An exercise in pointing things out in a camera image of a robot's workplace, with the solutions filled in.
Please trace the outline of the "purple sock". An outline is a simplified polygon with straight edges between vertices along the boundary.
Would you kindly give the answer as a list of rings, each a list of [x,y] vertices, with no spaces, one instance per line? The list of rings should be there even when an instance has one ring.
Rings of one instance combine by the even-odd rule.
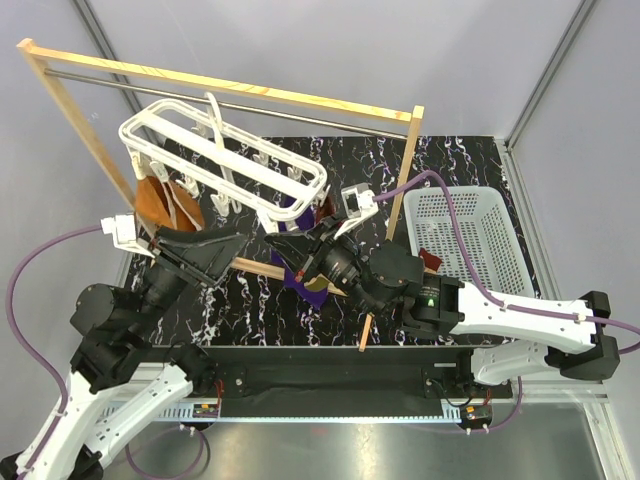
[[[295,226],[302,230],[307,231],[315,226],[315,217],[311,207],[307,207],[300,217],[294,220]],[[281,256],[275,251],[271,250],[271,262],[284,269],[283,285],[286,288],[294,289],[298,295],[307,301],[315,309],[320,309],[328,296],[328,288],[318,290],[315,288],[311,290],[309,287],[302,283],[296,282],[292,271],[285,265]]]

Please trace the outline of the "white plastic clip hanger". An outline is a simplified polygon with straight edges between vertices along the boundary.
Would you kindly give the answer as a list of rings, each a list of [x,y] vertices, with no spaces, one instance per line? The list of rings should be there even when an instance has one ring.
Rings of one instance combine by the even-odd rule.
[[[182,175],[177,183],[195,197],[200,184],[216,192],[222,214],[244,207],[256,212],[268,233],[280,222],[298,219],[326,194],[327,171],[310,160],[222,119],[215,96],[206,94],[201,110],[176,99],[161,99],[125,120],[119,127],[136,178],[170,181],[170,171]],[[211,171],[143,138],[149,129],[209,160]]]

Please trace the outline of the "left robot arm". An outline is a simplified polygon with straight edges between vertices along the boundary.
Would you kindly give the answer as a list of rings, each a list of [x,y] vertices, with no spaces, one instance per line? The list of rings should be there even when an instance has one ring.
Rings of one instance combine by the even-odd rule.
[[[82,340],[68,376],[54,377],[60,398],[32,443],[2,460],[2,478],[100,479],[168,406],[190,394],[219,392],[216,362],[198,345],[183,344],[144,389],[104,413],[150,352],[149,332],[185,288],[217,285],[246,242],[231,228],[161,227],[151,241],[154,263],[138,288],[93,284],[83,290],[71,318]]]

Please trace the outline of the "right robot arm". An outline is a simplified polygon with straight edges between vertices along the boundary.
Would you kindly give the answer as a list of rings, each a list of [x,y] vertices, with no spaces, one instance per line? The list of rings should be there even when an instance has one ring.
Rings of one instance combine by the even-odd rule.
[[[552,370],[572,380],[602,381],[620,364],[616,338],[592,320],[597,313],[610,313],[602,292],[548,301],[483,290],[426,272],[422,258],[391,241],[365,255],[333,218],[308,231],[271,233],[265,240],[295,282],[323,276],[361,312],[394,315],[408,335],[507,338],[505,344],[473,350],[454,371],[455,387],[463,395]]]

